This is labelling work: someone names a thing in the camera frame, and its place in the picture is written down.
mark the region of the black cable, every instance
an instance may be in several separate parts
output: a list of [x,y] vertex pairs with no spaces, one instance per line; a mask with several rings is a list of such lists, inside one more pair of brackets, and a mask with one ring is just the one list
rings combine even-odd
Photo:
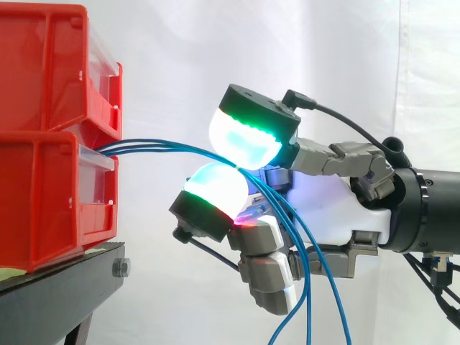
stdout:
[[320,104],[315,104],[314,109],[322,111],[325,114],[328,114],[339,121],[342,121],[347,126],[351,127],[358,133],[360,133],[364,138],[366,138],[371,144],[373,144],[378,149],[382,150],[387,158],[388,162],[393,167],[410,167],[410,161],[408,156],[404,153],[404,145],[401,140],[396,137],[388,137],[386,138],[383,143],[380,143],[377,139],[375,139],[369,132],[363,129],[361,126],[350,120],[348,117],[340,114],[339,112],[332,110],[326,106],[322,106]]
[[196,239],[190,239],[189,242],[191,244],[193,244],[194,246],[198,247],[199,249],[204,250],[206,253],[211,254],[216,259],[221,260],[225,265],[227,265],[227,266],[233,268],[235,271],[239,272],[239,268],[238,268],[237,264],[234,264],[229,259],[227,259],[226,257],[220,255],[215,250],[209,248],[205,244],[202,244],[201,242],[197,241]]
[[408,255],[410,254],[405,254],[403,255],[404,258],[407,260],[408,264],[412,267],[412,269],[414,270],[414,272],[417,274],[417,276],[422,280],[423,284],[425,284],[425,286],[431,291],[433,292],[433,286],[432,284],[429,282],[429,280],[423,275],[423,273],[418,269],[417,265],[415,263],[413,263],[409,258],[408,258]]
[[452,305],[449,305],[446,300],[444,300],[441,296],[441,289],[435,289],[434,296],[436,298],[436,302],[439,305],[439,308],[446,314],[447,319],[452,322],[458,329],[460,329],[460,313],[457,309],[455,309]]
[[323,113],[328,114],[338,119],[339,121],[342,121],[347,126],[350,126],[352,129],[360,133],[364,138],[369,140],[371,144],[382,150],[385,154],[385,158],[393,167],[411,166],[408,156],[406,156],[404,153],[404,144],[397,137],[388,137],[383,141],[383,143],[380,143],[369,132],[365,131],[362,127],[360,127],[358,124],[355,124],[346,116],[326,106],[322,106],[316,103],[314,99],[293,90],[287,90],[284,98],[282,99],[282,103],[292,110],[296,110],[298,107],[302,109],[316,109],[322,111]]
[[[420,268],[426,275],[430,275],[430,271],[428,270],[428,268],[425,267],[420,261],[418,261],[412,254],[404,254],[403,256],[404,256],[404,258],[405,258],[406,260],[409,261],[409,263],[412,262],[414,265],[416,265],[418,268]],[[415,270],[415,273],[417,273],[417,275],[420,277],[419,273],[421,274],[421,272],[420,272],[419,270]],[[432,284],[431,284],[430,282],[428,282],[428,284],[430,284],[430,286],[429,286],[429,287],[427,286],[427,288],[429,288],[430,291],[433,291],[433,286],[432,286]],[[449,296],[451,296],[453,300],[455,300],[458,304],[460,304],[460,297],[457,296],[456,293],[455,293],[454,291],[452,291],[452,290],[449,289],[448,287],[445,287],[443,290],[444,290],[445,293],[447,293]]]
[[460,312],[455,309],[453,306],[449,305],[444,298],[442,298],[442,292],[446,292],[449,294],[457,303],[459,303],[460,298],[455,295],[450,289],[447,287],[433,287],[432,284],[428,281],[428,279],[423,275],[422,271],[426,272],[426,267],[414,258],[411,254],[404,254],[404,258],[407,260],[408,264],[412,267],[414,272],[417,276],[422,280],[423,284],[434,294],[437,304],[439,308],[446,314],[447,319],[452,322],[458,329],[460,329]]

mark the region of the glowing sensor dome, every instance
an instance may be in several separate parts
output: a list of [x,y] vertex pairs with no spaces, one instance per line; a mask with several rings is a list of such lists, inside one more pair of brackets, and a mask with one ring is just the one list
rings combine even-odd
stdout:
[[208,201],[232,219],[238,216],[249,192],[244,176],[223,163],[201,167],[185,183],[184,190]]

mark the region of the cable connector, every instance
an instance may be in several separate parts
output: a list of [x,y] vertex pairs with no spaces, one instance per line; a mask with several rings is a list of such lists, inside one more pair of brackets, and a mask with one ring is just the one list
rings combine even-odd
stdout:
[[285,96],[282,98],[281,103],[283,103],[288,108],[291,108],[292,110],[296,110],[297,108],[310,110],[316,109],[316,101],[314,99],[294,90],[287,90]]

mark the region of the black sensor cap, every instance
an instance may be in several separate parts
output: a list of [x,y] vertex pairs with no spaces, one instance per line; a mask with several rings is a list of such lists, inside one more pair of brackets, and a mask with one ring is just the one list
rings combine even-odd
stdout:
[[282,143],[289,142],[300,123],[300,117],[288,107],[235,84],[227,88],[218,107],[233,119],[270,133]]

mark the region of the black metal frame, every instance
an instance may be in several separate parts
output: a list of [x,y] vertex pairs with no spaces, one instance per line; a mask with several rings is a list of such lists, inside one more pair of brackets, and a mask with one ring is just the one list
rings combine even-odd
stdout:
[[92,312],[122,285],[114,277],[123,243],[104,243],[84,255],[31,275],[0,282],[0,344],[83,345]]

